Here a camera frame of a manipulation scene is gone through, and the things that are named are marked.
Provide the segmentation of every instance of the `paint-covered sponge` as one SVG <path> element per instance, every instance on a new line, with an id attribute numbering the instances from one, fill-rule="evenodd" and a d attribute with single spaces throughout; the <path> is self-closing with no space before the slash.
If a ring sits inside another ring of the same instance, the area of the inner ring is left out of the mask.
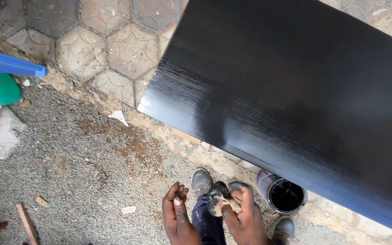
<path id="1" fill-rule="evenodd" d="M 221 201 L 223 201 L 223 204 L 225 205 L 229 204 L 235 214 L 241 212 L 240 200 L 229 195 L 228 187 L 226 187 L 225 183 L 217 181 L 206 195 L 206 202 L 210 214 L 216 217 L 222 216 L 220 208 Z"/>

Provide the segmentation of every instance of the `gray boot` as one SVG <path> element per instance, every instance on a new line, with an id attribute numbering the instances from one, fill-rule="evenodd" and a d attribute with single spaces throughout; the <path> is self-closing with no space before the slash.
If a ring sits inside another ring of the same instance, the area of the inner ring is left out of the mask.
<path id="1" fill-rule="evenodd" d="M 210 174 L 206 169 L 199 167 L 194 171 L 192 189 L 197 196 L 206 194 L 212 185 Z"/>
<path id="2" fill-rule="evenodd" d="M 281 216 L 275 221 L 272 228 L 272 241 L 276 245 L 290 245 L 294 238 L 294 221 L 288 216 Z"/>

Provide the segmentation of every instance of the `hand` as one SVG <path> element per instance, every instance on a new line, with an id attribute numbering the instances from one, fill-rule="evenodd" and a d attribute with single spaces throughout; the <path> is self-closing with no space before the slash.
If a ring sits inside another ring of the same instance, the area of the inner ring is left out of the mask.
<path id="1" fill-rule="evenodd" d="M 271 245 L 264 226 L 263 215 L 253 199 L 251 186 L 234 181 L 229 183 L 230 193 L 241 201 L 241 213 L 235 214 L 231 206 L 221 203 L 222 216 L 237 245 Z"/>
<path id="2" fill-rule="evenodd" d="M 164 227 L 171 245 L 201 245 L 199 234 L 187 216 L 185 202 L 188 192 L 188 188 L 176 182 L 163 198 Z"/>

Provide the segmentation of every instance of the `paper scrap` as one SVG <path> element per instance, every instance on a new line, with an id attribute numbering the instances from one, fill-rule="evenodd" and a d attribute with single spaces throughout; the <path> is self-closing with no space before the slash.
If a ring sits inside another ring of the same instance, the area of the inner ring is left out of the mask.
<path id="1" fill-rule="evenodd" d="M 111 115 L 108 115 L 108 117 L 116 118 L 117 120 L 123 122 L 123 124 L 127 127 L 129 127 L 128 123 L 125 121 L 125 117 L 123 117 L 123 112 L 122 110 L 120 111 L 113 111 Z"/>
<path id="2" fill-rule="evenodd" d="M 30 100 L 26 100 L 26 101 L 24 101 L 24 102 L 22 102 L 20 104 L 20 107 L 26 108 L 26 107 L 29 107 L 30 105 L 31 105 L 31 101 Z"/>
<path id="3" fill-rule="evenodd" d="M 43 207 L 46 206 L 46 204 L 48 204 L 48 202 L 45 201 L 45 199 L 41 198 L 40 196 L 37 196 L 36 203 L 42 205 Z"/>
<path id="4" fill-rule="evenodd" d="M 122 208 L 122 213 L 123 214 L 134 213 L 136 208 L 137 208 L 136 206 Z"/>

